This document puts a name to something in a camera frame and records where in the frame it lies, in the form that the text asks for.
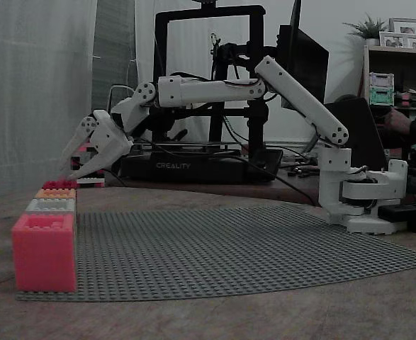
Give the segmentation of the person's hand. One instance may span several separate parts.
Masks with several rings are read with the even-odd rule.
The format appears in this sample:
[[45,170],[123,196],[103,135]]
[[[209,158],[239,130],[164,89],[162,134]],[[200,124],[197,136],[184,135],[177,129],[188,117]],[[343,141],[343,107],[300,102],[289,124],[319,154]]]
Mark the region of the person's hand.
[[385,128],[401,135],[410,135],[411,119],[400,111],[392,108],[385,116]]

